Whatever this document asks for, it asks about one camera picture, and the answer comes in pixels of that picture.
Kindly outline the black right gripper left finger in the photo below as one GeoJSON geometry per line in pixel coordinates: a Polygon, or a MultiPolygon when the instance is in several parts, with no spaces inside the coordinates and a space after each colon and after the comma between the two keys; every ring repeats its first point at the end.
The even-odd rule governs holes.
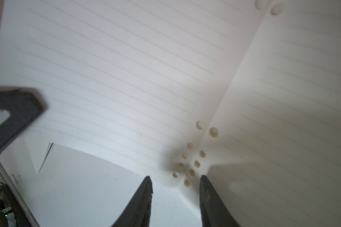
{"type": "Polygon", "coordinates": [[[149,227],[153,185],[146,176],[112,227],[149,227]]]}

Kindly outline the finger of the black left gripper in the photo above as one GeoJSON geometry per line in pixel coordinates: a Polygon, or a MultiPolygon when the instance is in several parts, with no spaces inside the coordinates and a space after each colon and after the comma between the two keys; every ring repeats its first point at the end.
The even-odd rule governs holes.
{"type": "Polygon", "coordinates": [[[9,116],[0,123],[0,154],[47,110],[35,88],[0,86],[0,112],[9,116]]]}

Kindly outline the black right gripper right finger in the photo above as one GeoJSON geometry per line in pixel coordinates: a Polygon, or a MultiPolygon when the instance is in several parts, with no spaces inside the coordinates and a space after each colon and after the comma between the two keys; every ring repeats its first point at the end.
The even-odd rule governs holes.
{"type": "Polygon", "coordinates": [[[206,175],[200,178],[199,200],[203,227],[240,227],[206,175]]]}

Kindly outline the orange cover notebook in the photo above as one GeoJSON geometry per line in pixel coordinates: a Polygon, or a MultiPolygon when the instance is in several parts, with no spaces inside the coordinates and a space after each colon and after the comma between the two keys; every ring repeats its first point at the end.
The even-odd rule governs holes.
{"type": "Polygon", "coordinates": [[[341,1],[5,1],[0,86],[194,213],[207,175],[242,226],[341,227],[341,1]]]}

